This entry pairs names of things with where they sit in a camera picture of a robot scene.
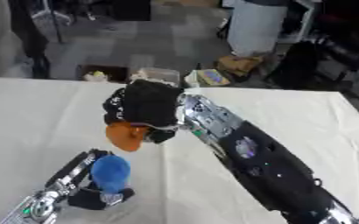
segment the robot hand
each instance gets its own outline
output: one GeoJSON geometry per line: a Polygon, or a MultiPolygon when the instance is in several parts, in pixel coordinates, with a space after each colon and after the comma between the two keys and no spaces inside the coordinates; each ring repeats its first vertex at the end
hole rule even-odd
{"type": "Polygon", "coordinates": [[[80,188],[80,183],[89,175],[92,165],[109,155],[113,153],[96,149],[80,153],[46,182],[43,191],[25,198],[1,224],[53,224],[60,214],[61,202],[64,200],[68,200],[70,206],[93,210],[102,210],[126,201],[134,195],[130,188],[106,194],[101,194],[101,189],[94,182],[88,187],[80,188]]]}

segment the desk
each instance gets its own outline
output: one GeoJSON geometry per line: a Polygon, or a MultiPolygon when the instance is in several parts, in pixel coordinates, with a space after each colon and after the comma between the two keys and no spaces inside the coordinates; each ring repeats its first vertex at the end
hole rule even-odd
{"type": "MultiPolygon", "coordinates": [[[[103,101],[113,83],[0,79],[0,220],[64,163],[92,147],[131,165],[137,195],[109,211],[65,207],[58,224],[285,223],[234,180],[189,132],[120,151],[105,138],[103,101]]],[[[338,93],[196,88],[277,138],[359,215],[359,114],[338,93]]]]}

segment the blue ball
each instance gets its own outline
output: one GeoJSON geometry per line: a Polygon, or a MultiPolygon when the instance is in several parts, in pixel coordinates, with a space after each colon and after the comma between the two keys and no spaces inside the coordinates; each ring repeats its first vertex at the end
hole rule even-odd
{"type": "Polygon", "coordinates": [[[130,165],[118,156],[101,157],[92,165],[91,176],[105,193],[118,193],[126,187],[130,165]]]}

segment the orange object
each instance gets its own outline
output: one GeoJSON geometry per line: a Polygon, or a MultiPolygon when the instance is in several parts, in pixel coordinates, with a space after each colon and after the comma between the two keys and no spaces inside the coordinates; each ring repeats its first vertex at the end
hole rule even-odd
{"type": "Polygon", "coordinates": [[[131,126],[128,122],[113,122],[106,128],[106,137],[121,150],[136,151],[147,131],[148,127],[131,126]]]}

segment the gray carpet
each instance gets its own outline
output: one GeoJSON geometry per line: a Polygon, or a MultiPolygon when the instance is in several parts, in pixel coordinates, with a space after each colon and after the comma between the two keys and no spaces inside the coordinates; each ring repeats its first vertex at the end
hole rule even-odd
{"type": "Polygon", "coordinates": [[[180,71],[197,63],[211,67],[213,61],[230,52],[225,41],[215,36],[226,17],[220,9],[154,5],[148,22],[119,22],[99,17],[80,18],[76,24],[61,26],[65,44],[60,45],[50,21],[38,22],[49,37],[46,54],[52,62],[52,77],[75,80],[80,64],[128,67],[160,67],[180,71]]]}

